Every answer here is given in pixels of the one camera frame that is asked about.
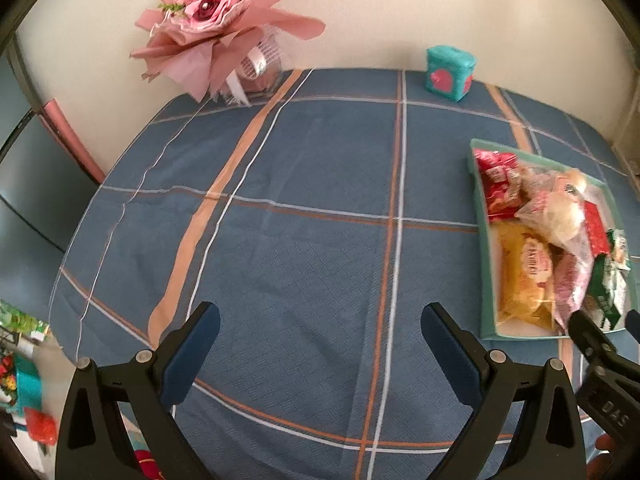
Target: hand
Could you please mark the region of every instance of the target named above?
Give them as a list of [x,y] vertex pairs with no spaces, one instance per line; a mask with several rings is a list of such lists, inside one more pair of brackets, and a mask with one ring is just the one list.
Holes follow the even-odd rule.
[[[596,439],[596,449],[612,453],[616,450],[616,443],[605,433]],[[611,455],[609,453],[602,453],[587,464],[587,480],[600,480],[602,478],[604,472],[611,465]]]

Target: container lid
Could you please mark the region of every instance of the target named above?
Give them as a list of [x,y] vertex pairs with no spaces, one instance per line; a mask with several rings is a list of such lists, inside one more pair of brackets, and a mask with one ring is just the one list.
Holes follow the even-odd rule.
[[476,64],[476,56],[472,53],[450,45],[432,46],[427,49],[427,55],[466,68],[472,68]]

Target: green tray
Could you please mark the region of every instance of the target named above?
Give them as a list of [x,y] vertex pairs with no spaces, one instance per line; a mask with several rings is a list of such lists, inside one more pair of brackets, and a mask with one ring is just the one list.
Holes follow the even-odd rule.
[[[471,139],[471,149],[467,159],[469,173],[474,177],[474,203],[476,206],[476,216],[478,217],[478,231],[480,235],[480,263],[481,263],[481,279],[482,279],[482,317],[480,320],[480,335],[482,339],[489,340],[514,340],[514,339],[560,339],[567,338],[565,335],[540,335],[540,336],[515,336],[515,335],[501,335],[496,332],[495,325],[495,291],[492,281],[492,261],[490,255],[490,241],[489,241],[489,222],[486,214],[486,203],[484,201],[484,191],[482,190],[482,180],[478,165],[474,158],[473,150],[479,148],[480,150],[491,150],[494,152],[510,152],[515,153],[520,160],[530,162],[531,164],[537,164],[539,166],[546,166],[552,170],[566,171],[570,169],[570,166],[560,164],[549,158],[545,158],[539,155],[533,155],[532,153],[522,152],[516,150],[511,146],[505,146],[503,144],[497,144],[496,142],[489,142],[482,139]],[[603,181],[586,175],[587,181],[590,185],[600,188],[607,202],[607,206],[611,212],[613,222],[617,229],[624,229],[622,225],[622,218],[620,218],[620,212],[616,206],[616,202],[613,199],[609,186]],[[633,263],[631,264],[631,270],[626,277],[628,295],[630,297],[630,308],[632,310],[638,310],[638,298],[636,296],[635,288],[635,275],[633,269]],[[610,332],[619,332],[624,328],[617,328]]]

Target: beige wall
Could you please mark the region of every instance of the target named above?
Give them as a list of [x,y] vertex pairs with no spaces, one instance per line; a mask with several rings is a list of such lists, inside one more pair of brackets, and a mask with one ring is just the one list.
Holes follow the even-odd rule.
[[[43,97],[55,97],[108,170],[179,88],[140,81],[133,27],[156,0],[40,0],[20,45]],[[610,136],[628,99],[626,39],[600,0],[283,0],[325,20],[318,39],[282,38],[290,66],[424,69],[424,49],[449,43],[478,58],[476,77],[555,105]]]

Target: red snack package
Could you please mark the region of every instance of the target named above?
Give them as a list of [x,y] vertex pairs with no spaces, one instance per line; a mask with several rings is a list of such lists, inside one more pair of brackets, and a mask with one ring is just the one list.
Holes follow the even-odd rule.
[[45,413],[25,406],[24,418],[27,421],[27,433],[31,440],[53,446],[58,440],[56,421]]
[[482,175],[482,187],[490,221],[513,218],[522,205],[518,157],[514,153],[474,150]]
[[591,254],[595,258],[598,254],[609,254],[609,240],[602,225],[598,206],[592,202],[584,202],[584,221],[587,225]]

